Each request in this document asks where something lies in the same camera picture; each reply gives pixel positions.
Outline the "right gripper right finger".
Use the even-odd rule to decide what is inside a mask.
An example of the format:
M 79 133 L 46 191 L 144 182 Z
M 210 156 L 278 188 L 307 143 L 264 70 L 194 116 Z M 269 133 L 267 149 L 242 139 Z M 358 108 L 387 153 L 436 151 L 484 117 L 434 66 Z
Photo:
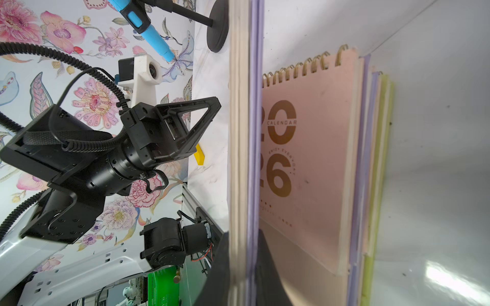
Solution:
M 292 306 L 261 229 L 258 235 L 255 284 L 257 306 Z

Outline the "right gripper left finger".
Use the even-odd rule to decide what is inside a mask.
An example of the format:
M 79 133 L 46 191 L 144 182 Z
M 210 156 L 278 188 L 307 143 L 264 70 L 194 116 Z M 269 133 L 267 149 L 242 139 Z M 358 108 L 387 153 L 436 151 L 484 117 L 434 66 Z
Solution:
M 229 233 L 223 234 L 211 271 L 194 306 L 228 306 L 230 288 Z

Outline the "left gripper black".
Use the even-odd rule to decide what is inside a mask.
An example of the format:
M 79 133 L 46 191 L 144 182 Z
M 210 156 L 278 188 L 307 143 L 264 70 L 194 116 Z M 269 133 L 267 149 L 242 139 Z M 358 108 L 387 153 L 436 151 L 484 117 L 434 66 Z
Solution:
M 135 105 L 122 114 L 121 120 L 135 151 L 137 164 L 154 168 L 196 153 L 201 137 L 220 108 L 217 97 L 157 106 Z M 183 115 L 198 110 L 205 113 L 191 129 L 187 128 Z

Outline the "purple calendar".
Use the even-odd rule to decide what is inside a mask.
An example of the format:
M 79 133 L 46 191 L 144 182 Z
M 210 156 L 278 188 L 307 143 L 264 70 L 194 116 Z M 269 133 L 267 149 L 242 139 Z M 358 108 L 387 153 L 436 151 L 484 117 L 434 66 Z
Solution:
M 350 241 L 350 273 L 348 276 L 347 304 L 359 305 L 359 283 L 361 277 L 362 245 L 364 235 L 364 216 L 368 205 L 371 177 L 371 149 L 375 134 L 376 97 L 379 73 L 371 64 L 371 54 L 363 57 L 364 74 L 362 80 L 361 117 L 356 162 L 356 183 L 352 214 Z
M 230 2 L 229 305 L 258 297 L 263 26 L 263 1 Z

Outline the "peach calendar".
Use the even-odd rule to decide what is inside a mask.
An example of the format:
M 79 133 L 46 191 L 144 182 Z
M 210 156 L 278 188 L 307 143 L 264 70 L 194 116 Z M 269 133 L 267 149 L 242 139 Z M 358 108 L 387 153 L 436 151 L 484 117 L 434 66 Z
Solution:
M 346 45 L 265 76 L 260 226 L 294 305 L 345 305 L 364 60 Z

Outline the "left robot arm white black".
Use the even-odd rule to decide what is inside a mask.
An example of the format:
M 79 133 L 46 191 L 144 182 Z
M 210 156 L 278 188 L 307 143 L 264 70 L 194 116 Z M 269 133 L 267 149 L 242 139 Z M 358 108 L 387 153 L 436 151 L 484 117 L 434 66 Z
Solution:
M 95 131 L 53 105 L 1 150 L 5 163 L 46 181 L 1 225 L 1 295 L 52 254 L 78 241 L 102 214 L 108 196 L 130 194 L 135 181 L 168 178 L 160 165 L 187 158 L 221 108 L 218 98 L 138 103 L 122 114 L 117 136 Z

